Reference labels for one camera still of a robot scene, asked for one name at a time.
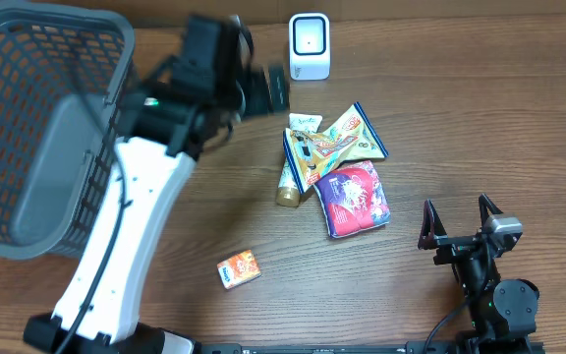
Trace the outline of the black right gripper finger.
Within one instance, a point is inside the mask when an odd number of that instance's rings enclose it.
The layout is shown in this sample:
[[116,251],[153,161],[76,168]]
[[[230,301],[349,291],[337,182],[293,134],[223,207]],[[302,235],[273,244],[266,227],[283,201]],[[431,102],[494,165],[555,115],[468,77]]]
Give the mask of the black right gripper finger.
[[420,238],[419,248],[438,248],[441,242],[447,238],[446,230],[437,214],[431,199],[424,202],[424,219]]
[[488,197],[486,193],[479,196],[479,209],[482,229],[493,229],[497,216],[503,211]]

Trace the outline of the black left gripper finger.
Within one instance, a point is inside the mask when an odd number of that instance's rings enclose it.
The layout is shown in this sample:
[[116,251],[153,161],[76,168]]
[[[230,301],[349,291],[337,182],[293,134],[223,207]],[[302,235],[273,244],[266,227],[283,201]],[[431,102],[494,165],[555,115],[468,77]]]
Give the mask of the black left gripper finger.
[[245,74],[243,90],[246,98],[244,117],[266,115],[270,111],[270,93],[264,71],[249,67]]
[[289,83],[282,65],[268,67],[269,90],[273,112],[287,111],[289,102]]

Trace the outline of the yellow snack bag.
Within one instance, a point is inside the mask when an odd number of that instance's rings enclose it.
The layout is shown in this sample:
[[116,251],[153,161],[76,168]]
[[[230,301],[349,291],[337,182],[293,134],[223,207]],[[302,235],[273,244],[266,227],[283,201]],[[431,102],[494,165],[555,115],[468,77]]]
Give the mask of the yellow snack bag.
[[388,156],[387,148],[359,102],[321,133],[286,128],[283,147],[301,194],[344,162]]

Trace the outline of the purple red tissue pack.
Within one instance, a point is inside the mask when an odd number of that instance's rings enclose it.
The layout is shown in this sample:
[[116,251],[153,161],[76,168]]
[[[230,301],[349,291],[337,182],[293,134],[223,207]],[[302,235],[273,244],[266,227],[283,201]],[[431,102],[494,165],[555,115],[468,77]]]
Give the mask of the purple red tissue pack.
[[314,188],[331,238],[349,237],[390,222],[382,183],[369,160],[332,171]]

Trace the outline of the white bamboo print tube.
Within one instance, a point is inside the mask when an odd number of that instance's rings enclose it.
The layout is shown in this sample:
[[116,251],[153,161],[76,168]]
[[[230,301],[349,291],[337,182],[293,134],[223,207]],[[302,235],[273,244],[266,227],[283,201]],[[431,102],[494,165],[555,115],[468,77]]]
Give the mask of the white bamboo print tube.
[[[289,128],[292,130],[316,133],[321,121],[321,115],[289,114]],[[275,202],[283,207],[297,207],[300,204],[300,198],[301,194],[293,179],[289,162],[285,160],[277,187]]]

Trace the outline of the small orange box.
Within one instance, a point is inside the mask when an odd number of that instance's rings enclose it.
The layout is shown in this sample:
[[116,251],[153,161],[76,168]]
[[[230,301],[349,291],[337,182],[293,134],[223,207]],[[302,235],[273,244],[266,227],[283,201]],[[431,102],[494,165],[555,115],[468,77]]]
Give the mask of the small orange box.
[[251,250],[245,250],[219,263],[217,270],[225,289],[231,289],[261,276]]

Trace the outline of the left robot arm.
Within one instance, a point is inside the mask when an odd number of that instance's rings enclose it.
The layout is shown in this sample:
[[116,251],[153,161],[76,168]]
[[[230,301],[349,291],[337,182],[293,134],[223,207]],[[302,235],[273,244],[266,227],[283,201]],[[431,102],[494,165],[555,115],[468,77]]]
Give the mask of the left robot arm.
[[182,49],[122,99],[107,189],[84,253],[49,314],[29,318],[25,344],[44,353],[194,354],[198,343],[142,324],[148,270],[173,204],[220,130],[273,112],[238,17],[192,15]]

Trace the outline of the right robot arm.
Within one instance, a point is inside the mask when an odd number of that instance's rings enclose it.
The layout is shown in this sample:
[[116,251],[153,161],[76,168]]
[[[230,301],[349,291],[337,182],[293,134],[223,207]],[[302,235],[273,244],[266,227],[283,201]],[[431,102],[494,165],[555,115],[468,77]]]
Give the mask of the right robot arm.
[[[418,248],[434,250],[437,266],[450,265],[464,301],[431,330],[415,353],[542,353],[532,344],[537,330],[539,290],[526,279],[502,279],[495,260],[510,252],[523,235],[522,222],[503,212],[487,195],[479,196],[481,227],[471,236],[450,237],[432,203],[424,202]],[[439,330],[467,310],[472,329],[436,342]]]

